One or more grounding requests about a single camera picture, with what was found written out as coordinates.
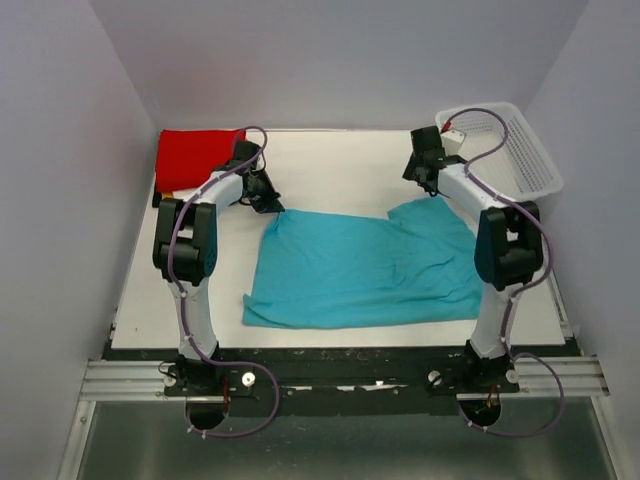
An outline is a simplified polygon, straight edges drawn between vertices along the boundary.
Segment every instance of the white laundry basket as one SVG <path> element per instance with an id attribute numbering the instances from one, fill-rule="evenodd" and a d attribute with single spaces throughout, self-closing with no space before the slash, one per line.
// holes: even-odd
<path id="1" fill-rule="evenodd" d="M 509 128 L 506 145 L 471 166 L 476 176 L 516 201 L 534 200 L 562 189 L 563 181 L 558 169 L 518 107 L 507 102 L 471 106 L 497 113 Z M 469 107 L 438 112 L 438 127 L 463 108 Z M 467 160 L 495 147 L 502 140 L 502 125 L 486 113 L 464 113 L 453 120 L 452 128 L 467 134 L 458 152 Z"/>

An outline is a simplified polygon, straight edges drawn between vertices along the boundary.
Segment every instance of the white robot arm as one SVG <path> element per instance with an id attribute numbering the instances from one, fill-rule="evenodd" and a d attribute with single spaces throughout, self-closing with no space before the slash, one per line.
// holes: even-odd
<path id="1" fill-rule="evenodd" d="M 505 343 L 515 314 L 513 295 L 542 267 L 540 232 L 467 177 L 465 160 L 455 154 L 464 135 L 426 127 L 412 131 L 411 139 L 413 154 L 403 178 L 416 181 L 431 196 L 452 199 L 478 223 L 475 264 L 485 286 L 469 348 L 478 359 L 506 359 Z M 535 203 L 520 206 L 539 218 Z"/>
<path id="2" fill-rule="evenodd" d="M 274 190 L 264 168 L 259 170 L 252 165 L 238 174 L 226 172 L 226 169 L 252 158 L 259 148 L 249 141 L 238 142 L 233 158 L 221 170 L 211 174 L 207 183 L 210 184 L 216 178 L 219 180 L 206 192 L 194 192 L 196 198 L 193 201 L 185 199 L 183 202 L 180 199 L 166 198 L 158 204 L 153 263 L 162 271 L 163 278 L 169 284 L 180 326 L 181 340 L 178 351 L 189 360 L 201 360 L 189 340 L 192 340 L 200 353 L 207 358 L 212 357 L 218 346 L 211 325 L 208 291 L 209 276 L 213 273 L 218 255 L 218 215 L 241 199 L 246 199 L 248 205 L 258 213 L 284 210 L 278 200 L 280 194 Z M 171 280 L 168 260 L 173 230 L 185 203 L 189 203 L 190 206 L 180 229 L 190 232 L 190 235 L 178 236 L 173 246 L 173 273 L 182 285 L 181 290 Z M 183 319 L 189 321 L 190 335 L 184 330 Z"/>

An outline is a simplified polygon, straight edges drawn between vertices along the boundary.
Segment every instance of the red towel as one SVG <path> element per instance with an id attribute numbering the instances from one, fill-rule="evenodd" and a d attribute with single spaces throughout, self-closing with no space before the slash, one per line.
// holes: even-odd
<path id="1" fill-rule="evenodd" d="M 156 188 L 169 193 L 202 185 L 211 171 L 231 158 L 238 130 L 163 130 L 158 140 Z M 245 134 L 238 135 L 244 140 Z"/>

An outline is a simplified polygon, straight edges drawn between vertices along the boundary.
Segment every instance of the gray wall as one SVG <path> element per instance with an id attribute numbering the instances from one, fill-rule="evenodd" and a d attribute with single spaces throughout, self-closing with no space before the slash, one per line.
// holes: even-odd
<path id="1" fill-rule="evenodd" d="M 640 472 L 640 2 L 591 0 L 526 116 L 565 180 L 547 204 L 556 273 L 602 360 Z"/>
<path id="2" fill-rule="evenodd" d="M 586 0 L 90 0 L 162 128 L 406 128 L 524 108 Z"/>
<path id="3" fill-rule="evenodd" d="M 0 477 L 55 478 L 104 340 L 155 131 L 85 0 L 0 15 Z"/>

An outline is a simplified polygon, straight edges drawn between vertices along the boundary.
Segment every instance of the white tabletop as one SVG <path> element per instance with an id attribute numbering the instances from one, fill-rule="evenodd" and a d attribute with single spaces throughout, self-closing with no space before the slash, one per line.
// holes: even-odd
<path id="1" fill-rule="evenodd" d="M 261 141 L 260 135 L 249 138 Z M 269 134 L 267 172 L 287 208 L 387 218 L 388 210 L 425 195 L 401 178 L 410 153 L 405 131 L 275 131 Z M 156 212 L 149 199 L 116 317 L 114 348 L 177 348 L 179 343 L 171 293 L 151 260 Z M 445 346 L 463 345 L 471 336 L 473 319 L 341 330 L 243 325 L 242 296 L 251 293 L 258 247 L 272 218 L 236 205 L 218 219 L 218 263 L 209 296 L 222 347 Z M 547 283 L 520 300 L 512 343 L 564 343 Z"/>

